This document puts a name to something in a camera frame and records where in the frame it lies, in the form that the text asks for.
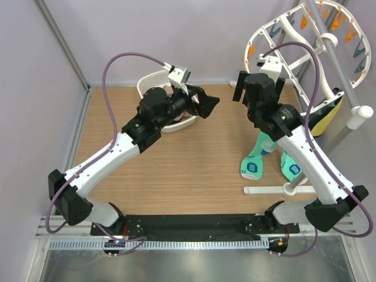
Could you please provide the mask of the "teal patterned sock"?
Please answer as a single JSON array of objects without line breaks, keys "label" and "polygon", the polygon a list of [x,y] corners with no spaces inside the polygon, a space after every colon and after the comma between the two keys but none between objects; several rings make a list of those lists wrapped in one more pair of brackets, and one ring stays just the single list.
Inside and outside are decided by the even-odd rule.
[{"label": "teal patterned sock", "polygon": [[281,172],[289,182],[292,182],[301,173],[300,167],[284,150],[281,154]]},{"label": "teal patterned sock", "polygon": [[263,175],[263,157],[276,148],[277,143],[273,142],[269,135],[259,132],[253,150],[241,162],[241,176],[249,180],[260,180]]}]

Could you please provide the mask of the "white round clip hanger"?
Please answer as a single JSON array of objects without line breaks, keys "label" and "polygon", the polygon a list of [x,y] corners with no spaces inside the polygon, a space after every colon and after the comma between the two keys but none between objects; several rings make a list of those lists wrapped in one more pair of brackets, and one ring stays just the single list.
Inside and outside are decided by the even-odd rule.
[{"label": "white round clip hanger", "polygon": [[[298,11],[301,11],[303,16],[301,28],[303,29],[307,26],[307,24],[310,24],[315,32],[317,37],[315,47],[312,47],[305,37],[297,32],[288,19],[289,16],[294,15]],[[347,75],[343,71],[339,56],[335,52],[335,47],[338,45],[338,39],[334,34],[332,34],[332,31],[339,28],[343,22],[349,24],[348,31],[344,37],[344,43],[349,43],[354,39],[358,39],[358,44],[353,53],[353,58],[356,59],[361,57],[362,60],[359,61],[359,64],[354,71],[354,73],[358,75],[356,80],[346,81]],[[268,45],[271,48],[275,48],[276,44],[273,41],[273,37],[281,31],[284,31],[285,34],[293,40],[293,42],[302,44],[306,54],[291,64],[286,62],[285,58],[278,50],[274,51],[276,55],[272,56],[271,59],[264,59],[262,54],[259,54],[257,57],[258,62],[275,62],[277,64],[276,66],[268,68],[268,72],[273,75],[279,75],[284,69],[288,73],[290,80],[298,90],[298,93],[302,97],[303,101],[305,101],[305,103],[310,103],[310,100],[300,86],[297,77],[295,74],[293,74],[293,70],[309,60],[313,60],[312,56],[310,55],[310,51],[313,51],[316,55],[325,52],[331,58],[336,72],[340,76],[340,81],[344,87],[344,93],[347,95],[350,105],[353,109],[358,109],[360,107],[354,89],[366,77],[371,66],[372,53],[368,38],[356,21],[355,17],[344,5],[334,1],[306,1],[295,6],[272,21],[264,24],[251,36],[247,43],[243,55],[244,70],[246,72],[250,71],[249,58],[255,51],[253,44],[254,39],[261,35],[265,37]]]}]

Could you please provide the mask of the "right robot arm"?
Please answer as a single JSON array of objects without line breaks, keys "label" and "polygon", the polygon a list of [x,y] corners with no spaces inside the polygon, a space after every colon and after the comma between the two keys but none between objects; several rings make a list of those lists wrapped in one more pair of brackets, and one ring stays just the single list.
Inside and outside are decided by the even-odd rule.
[{"label": "right robot arm", "polygon": [[292,105],[279,103],[284,79],[273,81],[265,73],[240,71],[233,100],[247,106],[247,117],[297,163],[317,197],[300,202],[278,202],[269,208],[265,227],[277,233],[290,223],[310,223],[328,232],[369,195],[355,186],[316,144],[304,119]]}]

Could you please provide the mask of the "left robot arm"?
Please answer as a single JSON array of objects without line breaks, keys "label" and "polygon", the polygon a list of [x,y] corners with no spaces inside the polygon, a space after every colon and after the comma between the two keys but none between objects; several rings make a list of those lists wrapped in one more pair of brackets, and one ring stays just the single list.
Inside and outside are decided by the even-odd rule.
[{"label": "left robot arm", "polygon": [[117,167],[151,147],[161,138],[162,128],[182,113],[205,119],[220,102],[219,98],[206,95],[201,87],[189,85],[187,90],[174,88],[168,95],[161,87],[148,89],[137,114],[108,145],[64,173],[54,170],[49,174],[49,197],[66,224],[75,226],[88,220],[111,235],[123,231],[123,213],[112,203],[88,199],[88,194]]}]

